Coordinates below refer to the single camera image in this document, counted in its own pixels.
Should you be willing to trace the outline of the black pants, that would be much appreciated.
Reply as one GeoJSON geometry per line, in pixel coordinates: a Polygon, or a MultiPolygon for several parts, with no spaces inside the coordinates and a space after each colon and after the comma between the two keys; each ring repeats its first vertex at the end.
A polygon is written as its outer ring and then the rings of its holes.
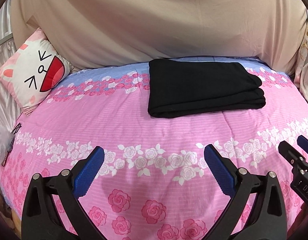
{"type": "Polygon", "coordinates": [[[155,118],[260,109],[262,81],[238,62],[149,62],[148,113],[155,118]]]}

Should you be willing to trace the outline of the floral patterned fabric right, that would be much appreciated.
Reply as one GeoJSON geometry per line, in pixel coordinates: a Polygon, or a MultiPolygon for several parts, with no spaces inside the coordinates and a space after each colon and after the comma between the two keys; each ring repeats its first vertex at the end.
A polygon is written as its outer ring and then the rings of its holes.
{"type": "Polygon", "coordinates": [[[308,102],[308,17],[305,35],[299,48],[295,65],[294,84],[308,102]]]}

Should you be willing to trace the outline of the pink floral bed sheet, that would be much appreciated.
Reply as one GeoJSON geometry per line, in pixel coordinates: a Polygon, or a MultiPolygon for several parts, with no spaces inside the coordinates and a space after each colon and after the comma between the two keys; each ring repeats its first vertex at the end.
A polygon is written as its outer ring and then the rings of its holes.
{"type": "Polygon", "coordinates": [[[257,59],[240,63],[262,81],[262,109],[175,119],[149,116],[147,63],[69,75],[18,119],[13,150],[0,167],[7,204],[20,215],[33,174],[56,176],[101,146],[104,164],[80,202],[108,239],[201,239],[229,201],[204,161],[212,144],[237,167],[277,174],[292,225],[302,200],[277,147],[308,138],[308,104],[286,74],[257,59]]]}

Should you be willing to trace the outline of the white cat face pillow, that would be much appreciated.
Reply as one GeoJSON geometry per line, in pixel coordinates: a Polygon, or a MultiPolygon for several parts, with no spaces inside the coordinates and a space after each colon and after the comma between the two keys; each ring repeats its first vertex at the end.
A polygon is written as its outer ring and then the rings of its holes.
{"type": "Polygon", "coordinates": [[[0,82],[25,115],[31,114],[73,69],[38,28],[0,68],[0,82]]]}

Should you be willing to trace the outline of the beige curtain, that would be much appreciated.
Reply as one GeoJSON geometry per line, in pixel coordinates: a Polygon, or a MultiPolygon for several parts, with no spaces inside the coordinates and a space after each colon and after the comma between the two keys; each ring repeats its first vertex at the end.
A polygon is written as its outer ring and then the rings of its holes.
{"type": "Polygon", "coordinates": [[[290,72],[307,10],[301,0],[12,0],[11,21],[17,47],[41,28],[79,69],[236,56],[290,72]]]}

